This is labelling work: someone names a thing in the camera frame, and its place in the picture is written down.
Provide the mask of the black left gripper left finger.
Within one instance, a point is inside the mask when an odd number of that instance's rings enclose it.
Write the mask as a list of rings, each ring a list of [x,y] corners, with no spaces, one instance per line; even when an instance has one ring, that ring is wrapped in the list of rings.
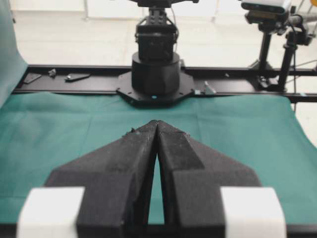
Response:
[[[53,169],[46,187],[85,189],[76,221],[79,237],[123,238],[127,227],[147,224],[157,156],[157,125],[152,120]]]

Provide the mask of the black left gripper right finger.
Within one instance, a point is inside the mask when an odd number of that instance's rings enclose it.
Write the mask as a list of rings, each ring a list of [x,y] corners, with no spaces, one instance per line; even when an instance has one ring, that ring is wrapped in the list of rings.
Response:
[[[223,238],[221,186],[260,187],[250,167],[158,122],[158,159],[165,224],[179,238]]]

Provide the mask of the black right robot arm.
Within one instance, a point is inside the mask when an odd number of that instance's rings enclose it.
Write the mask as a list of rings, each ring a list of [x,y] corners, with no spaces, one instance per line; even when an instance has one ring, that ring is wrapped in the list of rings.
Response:
[[[132,87],[147,96],[169,96],[183,82],[173,47],[178,28],[167,17],[170,0],[140,0],[149,15],[136,27],[138,51],[132,61]],[[248,166],[159,121],[156,130],[164,222],[181,238],[224,238],[224,188],[260,187]]]

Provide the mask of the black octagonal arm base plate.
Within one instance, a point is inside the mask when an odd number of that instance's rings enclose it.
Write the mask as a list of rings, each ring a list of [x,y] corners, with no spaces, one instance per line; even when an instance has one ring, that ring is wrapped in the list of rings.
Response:
[[[192,76],[180,73],[180,86],[175,92],[166,95],[145,94],[132,87],[131,72],[118,77],[116,92],[128,103],[137,106],[166,106],[174,104],[186,97],[193,96],[195,84]]]

